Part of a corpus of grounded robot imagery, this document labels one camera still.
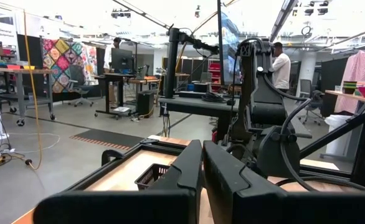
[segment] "colorful quilt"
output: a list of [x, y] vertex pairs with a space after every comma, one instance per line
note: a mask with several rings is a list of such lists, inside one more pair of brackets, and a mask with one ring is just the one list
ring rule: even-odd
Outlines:
[[[97, 50], [79, 42], [42, 39], [43, 67], [53, 69], [52, 91], [69, 92], [69, 65], [78, 65], [84, 71], [86, 80], [94, 80], [97, 74]], [[98, 82], [86, 82], [86, 85], [97, 85]]]

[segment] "plastic basket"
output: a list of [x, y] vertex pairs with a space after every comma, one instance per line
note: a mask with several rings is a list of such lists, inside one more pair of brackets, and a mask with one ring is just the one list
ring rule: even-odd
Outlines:
[[138, 179], [135, 180], [135, 184], [138, 186], [138, 190], [145, 190], [149, 186], [153, 185], [163, 174], [165, 174], [170, 166], [161, 164], [152, 164]]

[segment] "caster wheel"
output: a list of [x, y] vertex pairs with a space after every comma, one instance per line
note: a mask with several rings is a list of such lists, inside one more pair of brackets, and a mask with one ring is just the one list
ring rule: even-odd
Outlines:
[[16, 124], [19, 126], [19, 127], [22, 127], [23, 125], [25, 125], [25, 120], [24, 119], [19, 119], [16, 121]]
[[16, 112], [16, 108], [15, 108], [15, 107], [11, 107], [11, 108], [9, 109], [9, 112], [11, 112], [11, 113], [15, 113], [15, 112]]

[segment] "pink curtain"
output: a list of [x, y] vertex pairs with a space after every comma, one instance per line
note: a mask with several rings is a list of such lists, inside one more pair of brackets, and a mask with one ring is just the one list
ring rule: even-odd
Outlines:
[[[351, 56], [347, 60], [346, 68], [344, 69], [343, 81], [357, 81], [365, 82], [365, 52], [360, 50], [356, 55]], [[357, 100], [349, 99], [347, 97], [338, 96], [334, 111], [339, 113], [348, 111], [355, 113], [357, 108]]]

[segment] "gray floor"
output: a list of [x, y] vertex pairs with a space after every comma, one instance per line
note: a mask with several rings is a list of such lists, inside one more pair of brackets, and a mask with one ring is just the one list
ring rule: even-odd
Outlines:
[[[125, 117], [117, 121], [105, 114], [94, 117], [96, 108], [102, 110], [105, 100], [94, 100], [94, 102], [92, 108], [89, 105], [75, 108], [67, 103], [55, 105], [56, 122], [40, 120], [41, 132], [57, 134], [60, 136], [60, 141], [54, 147], [44, 150], [39, 170], [32, 171], [19, 159], [0, 167], [0, 223], [14, 221], [32, 209], [44, 197], [60, 192], [99, 168], [101, 153], [107, 148], [73, 140], [69, 138], [70, 136], [89, 129], [101, 129], [145, 138], [162, 130], [163, 120], [158, 117], [159, 108], [155, 108], [154, 116], [149, 119], [134, 122]], [[287, 102], [287, 107], [292, 110], [294, 104]], [[34, 117], [34, 110], [28, 110], [27, 115]], [[49, 120], [47, 107], [39, 108], [39, 118]], [[37, 136], [20, 135], [36, 132], [35, 119], [26, 118], [26, 124], [23, 127], [16, 126], [17, 119], [18, 116], [14, 114], [2, 115], [4, 126], [10, 133], [9, 140], [12, 146], [17, 152], [36, 151]], [[171, 124], [177, 123], [177, 125], [172, 128], [170, 136], [180, 139], [209, 140], [213, 128], [210, 122], [211, 120], [206, 116], [189, 116], [172, 112]], [[306, 146], [328, 132], [328, 126], [324, 123], [321, 126], [308, 123], [306, 127], [312, 133], [313, 139], [299, 139], [300, 147]], [[43, 135], [43, 147], [50, 146], [56, 140], [56, 136]], [[322, 148], [309, 158], [320, 160], [319, 154], [324, 151], [325, 148]], [[28, 153], [26, 157], [32, 159], [37, 165], [39, 153]], [[335, 164], [340, 169], [350, 170], [350, 164], [339, 162]]]

